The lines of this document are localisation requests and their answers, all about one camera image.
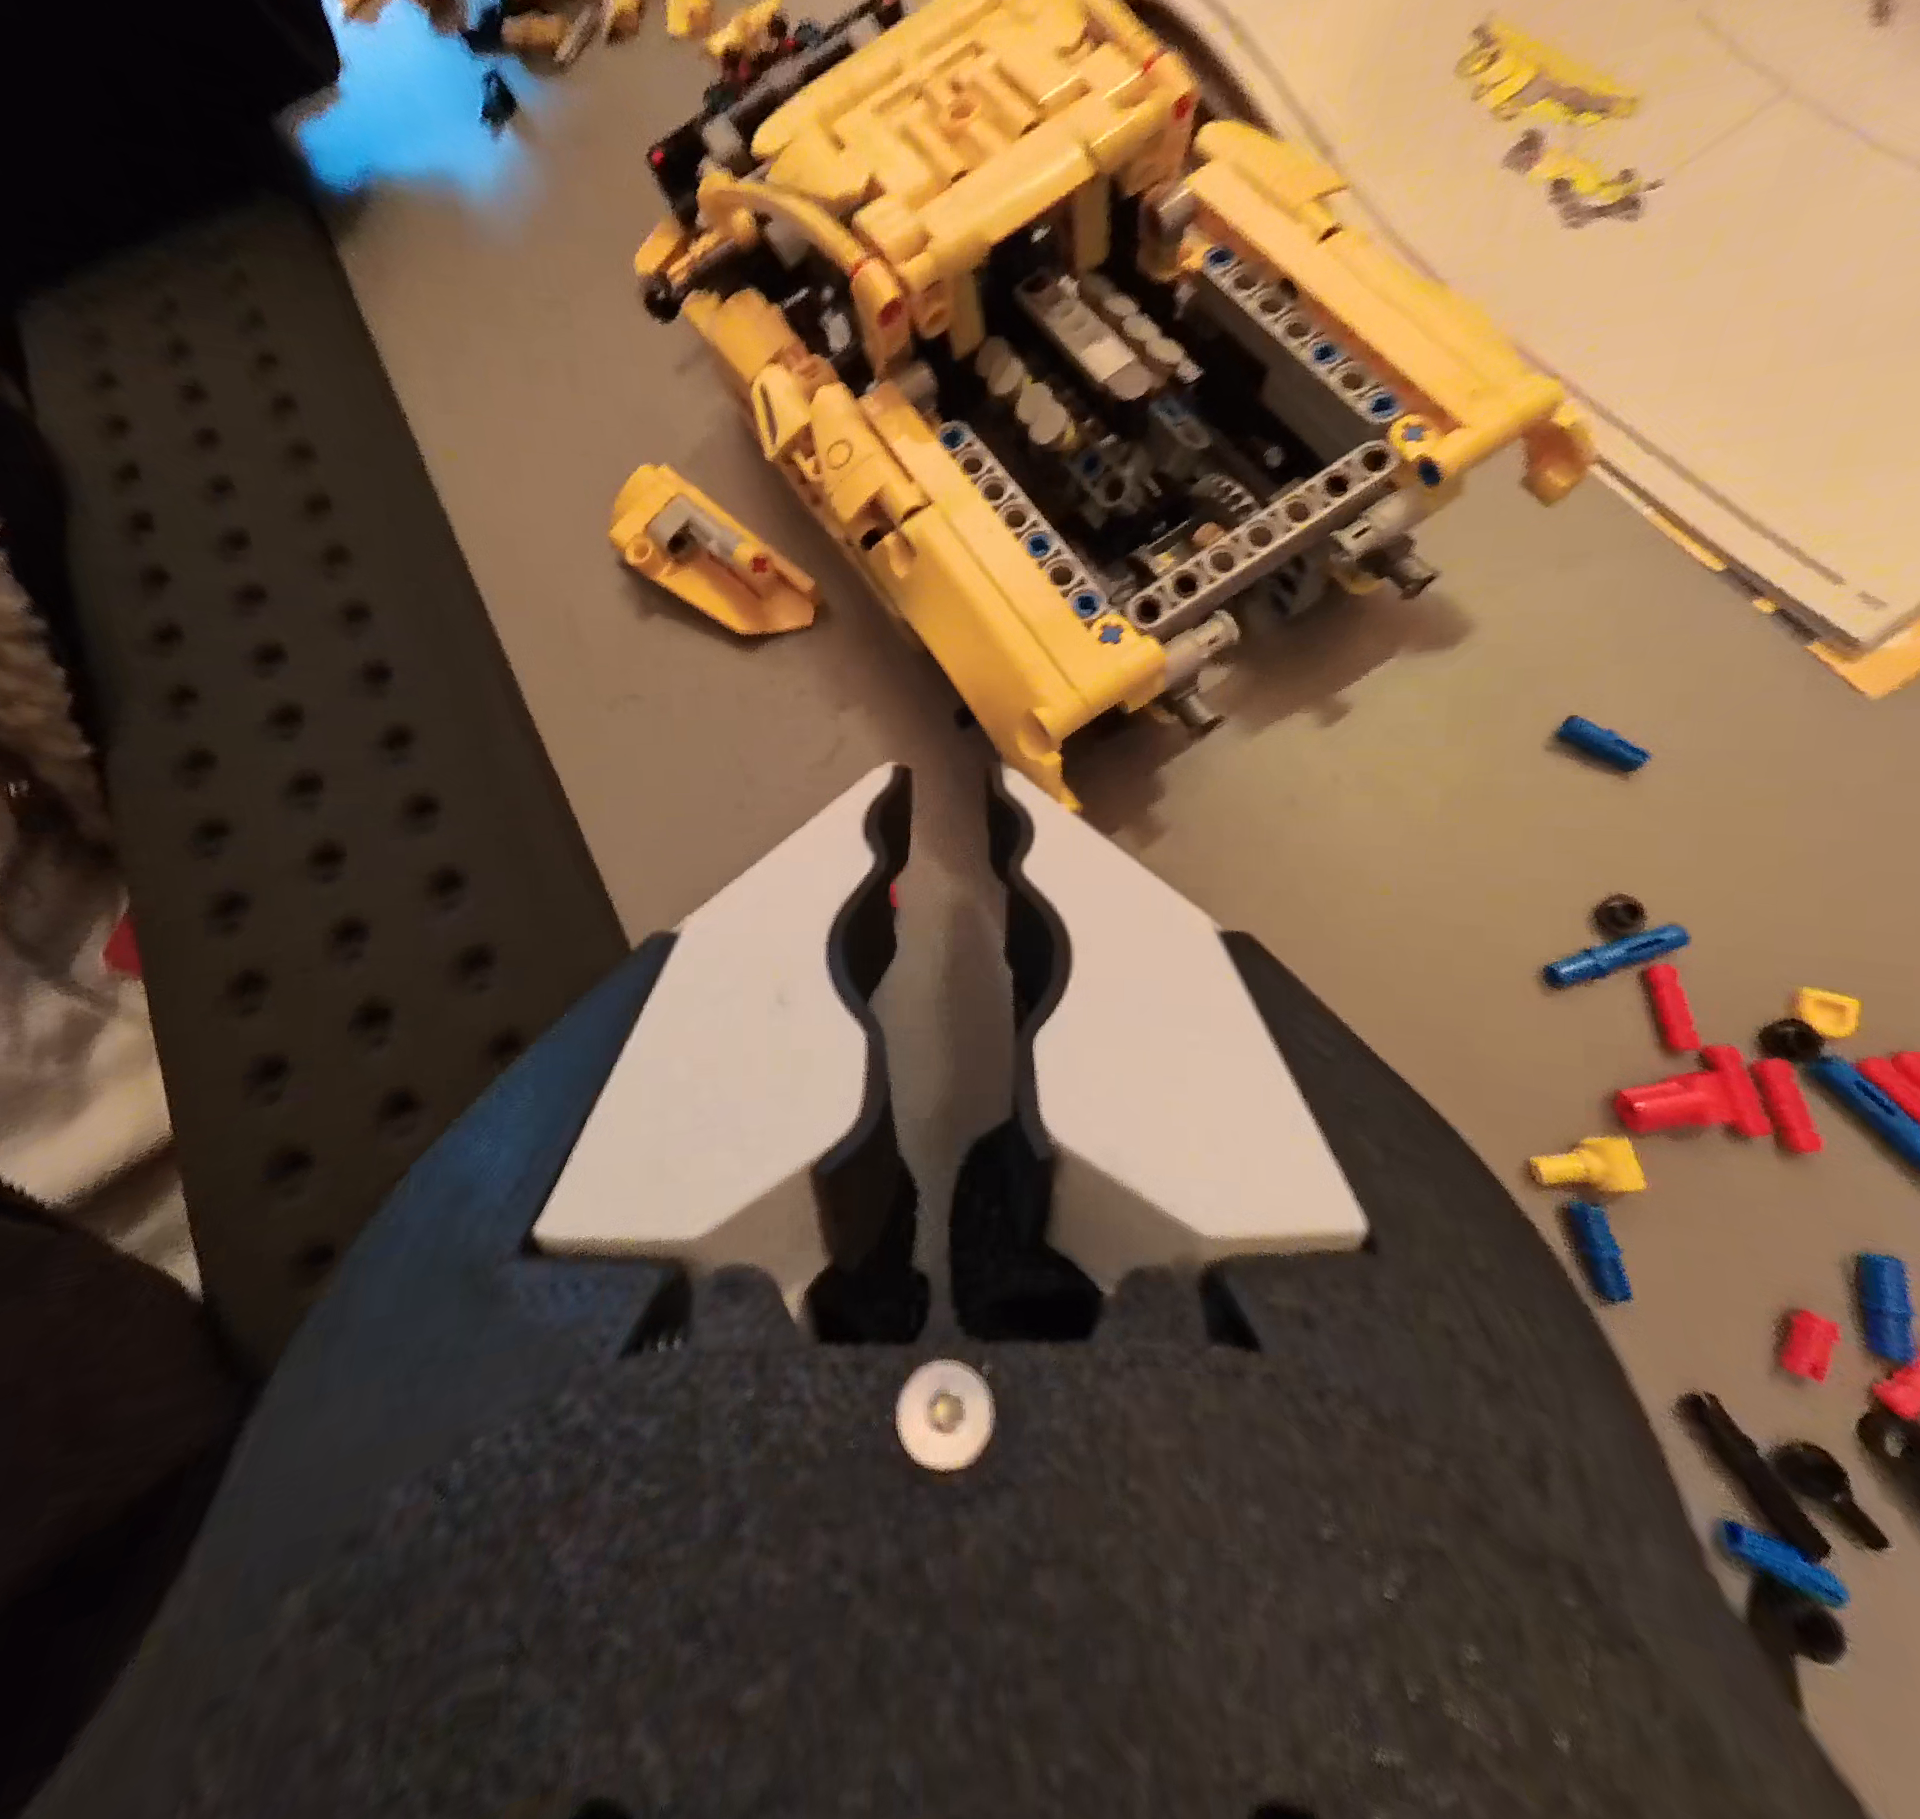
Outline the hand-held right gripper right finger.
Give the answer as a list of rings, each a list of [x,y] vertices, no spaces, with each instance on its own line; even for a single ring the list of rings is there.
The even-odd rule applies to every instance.
[[[1138,1272],[1347,1256],[1368,1218],[1228,932],[1010,768],[988,777],[1011,1108],[951,1189],[981,1341],[1081,1341]]]

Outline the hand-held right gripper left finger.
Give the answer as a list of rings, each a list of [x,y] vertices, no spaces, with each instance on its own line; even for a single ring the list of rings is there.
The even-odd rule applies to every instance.
[[[824,1341],[919,1336],[918,1189],[874,1013],[912,818],[909,770],[883,763],[667,934],[538,1256],[753,1268]]]

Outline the small yellow brick subassembly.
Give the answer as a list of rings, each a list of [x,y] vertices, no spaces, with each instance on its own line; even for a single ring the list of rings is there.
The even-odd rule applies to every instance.
[[[628,571],[734,636],[791,636],[816,621],[811,577],[668,466],[628,474],[609,544]]]

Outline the building instruction booklet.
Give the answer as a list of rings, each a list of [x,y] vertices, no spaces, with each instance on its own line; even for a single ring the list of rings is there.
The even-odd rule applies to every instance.
[[[1562,380],[1613,482],[1916,678],[1918,0],[1131,0]]]

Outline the yellow brick car model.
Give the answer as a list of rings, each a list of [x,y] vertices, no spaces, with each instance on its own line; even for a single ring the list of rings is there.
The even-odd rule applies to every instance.
[[[1200,680],[1261,592],[1414,597],[1482,461],[1514,449],[1543,505],[1592,464],[1557,381],[1338,218],[1313,154],[1200,120],[1119,0],[770,4],[721,50],[651,149],[647,310],[1067,809],[1084,727],[1218,721]]]

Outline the grey desk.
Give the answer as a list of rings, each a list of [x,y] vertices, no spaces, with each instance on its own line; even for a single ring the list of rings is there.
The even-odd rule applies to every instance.
[[[762,466],[691,335],[650,320],[633,251],[643,149],[700,98],[657,27],[518,82],[500,134],[479,62],[418,8],[322,8],[342,86],[298,126],[359,308],[484,594],[543,748],[630,940],[678,921],[853,777],[916,780],[901,955],[878,1015],[901,1143],[946,1218],[960,1153],[1006,1108],[1010,1050],[984,751],[936,668]],[[734,636],[628,571],[612,503],[668,466],[811,577],[816,621]],[[1860,999],[1854,1053],[1916,1049],[1916,691],[1862,702],[1603,482],[1545,510],[1478,470],[1422,539],[1414,601],[1256,618],[1203,737],[1139,718],[1084,735],[1092,821],[1256,934],[1453,1123],[1562,1256],[1525,1161],[1613,1126],[1663,1066],[1631,977],[1554,996],[1539,968],[1637,895],[1692,946],[1709,1044],[1750,1049],[1790,992]],[[1650,752],[1562,751],[1583,714]],[[1637,1383],[1699,1532],[1735,1505],[1675,1416],[1716,1394],[1762,1445],[1848,1461],[1892,1548],[1836,1542],[1848,1650],[1810,1669],[1810,1729],[1874,1816],[1916,1816],[1916,1530],[1859,1463],[1877,1369],[1846,1338],[1823,1385],[1772,1369],[1792,1307],[1853,1329],[1851,1260],[1916,1268],[1916,1176],[1826,1094],[1813,1158],[1661,1137],[1612,1209],[1634,1300],[1575,1307]]]

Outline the pile of coloured brick pins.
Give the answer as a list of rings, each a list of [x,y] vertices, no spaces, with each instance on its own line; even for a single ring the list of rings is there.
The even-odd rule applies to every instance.
[[[1642,746],[1583,714],[1567,714],[1552,741],[1615,776],[1634,776],[1650,763]],[[1637,1153],[1640,1140],[1726,1134],[1762,1140],[1785,1158],[1813,1158],[1826,1140],[1807,1101],[1810,1082],[1916,1176],[1916,1053],[1859,1061],[1831,1053],[1859,1028],[1857,1003],[1805,988],[1793,994],[1790,1013],[1761,1030],[1757,1055],[1708,1044],[1672,964],[1692,943],[1686,928],[1652,922],[1634,895],[1603,897],[1592,905],[1590,921],[1594,941],[1545,964],[1543,986],[1570,992],[1633,973],[1660,1046],[1690,1061],[1666,1078],[1615,1090],[1612,1105],[1622,1134],[1587,1137],[1572,1150],[1527,1161],[1534,1185],[1574,1195],[1562,1218],[1597,1303],[1623,1305],[1634,1297],[1603,1201],[1644,1191]],[[1875,1468],[1903,1485],[1916,1509],[1913,1270],[1899,1256],[1869,1252],[1851,1260],[1851,1280],[1859,1346],[1883,1369],[1867,1389],[1859,1445]],[[1823,1385],[1837,1339],[1831,1318],[1792,1307],[1772,1326],[1772,1367],[1793,1383]],[[1713,1546],[1746,1576],[1746,1627],[1797,1704],[1800,1664],[1833,1667],[1845,1655],[1837,1614],[1851,1601],[1831,1570],[1829,1537],[1808,1508],[1826,1514],[1862,1552],[1887,1554],[1890,1538],[1859,1502],[1843,1461],[1828,1449],[1813,1442],[1762,1449],[1705,1389],[1681,1394],[1675,1415],[1757,1520],[1719,1520]]]

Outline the dark perforated chair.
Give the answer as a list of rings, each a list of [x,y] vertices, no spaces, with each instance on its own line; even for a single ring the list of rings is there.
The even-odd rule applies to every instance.
[[[177,228],[20,337],[202,1300],[266,1375],[626,943],[317,216]]]

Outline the person's legs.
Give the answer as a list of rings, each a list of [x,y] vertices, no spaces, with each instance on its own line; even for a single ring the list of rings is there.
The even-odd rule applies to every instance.
[[[246,1387],[170,1275],[1,1187],[1,1814],[144,1639]]]

